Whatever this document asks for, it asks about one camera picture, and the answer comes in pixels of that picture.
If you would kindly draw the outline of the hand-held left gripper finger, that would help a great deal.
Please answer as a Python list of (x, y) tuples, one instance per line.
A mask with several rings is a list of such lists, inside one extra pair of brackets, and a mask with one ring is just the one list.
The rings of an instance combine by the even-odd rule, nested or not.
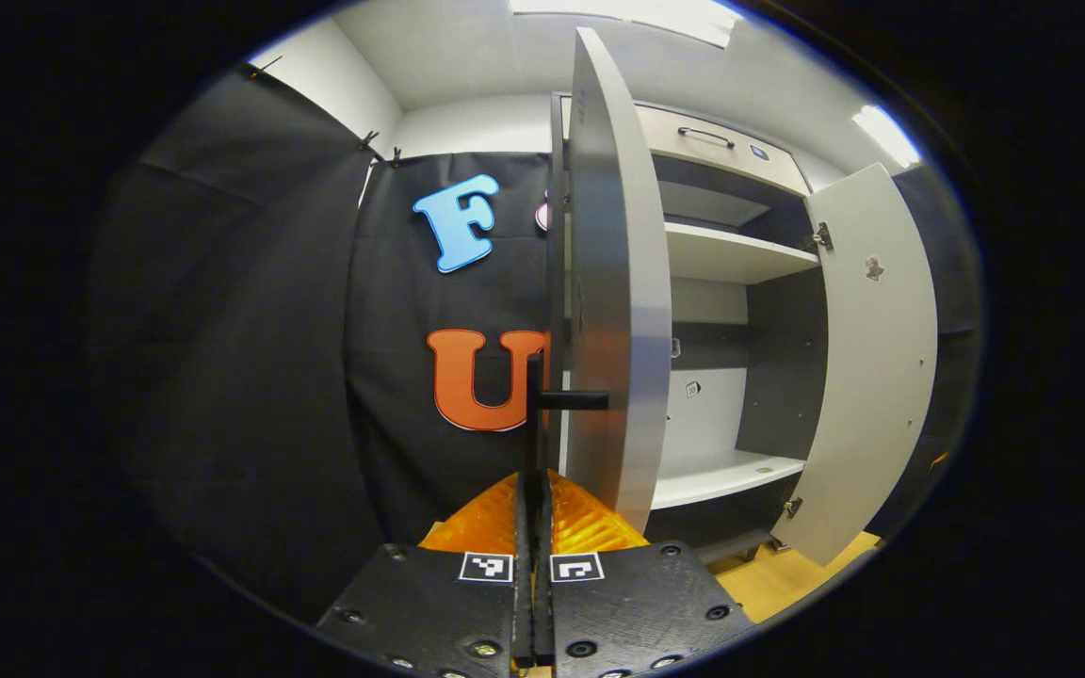
[(511, 677), (531, 649), (521, 486), (510, 474), (421, 541), (380, 545), (317, 634), (397, 677)]
[(756, 631), (690, 546), (649, 543), (552, 471), (539, 528), (535, 648), (556, 677), (667, 677)]

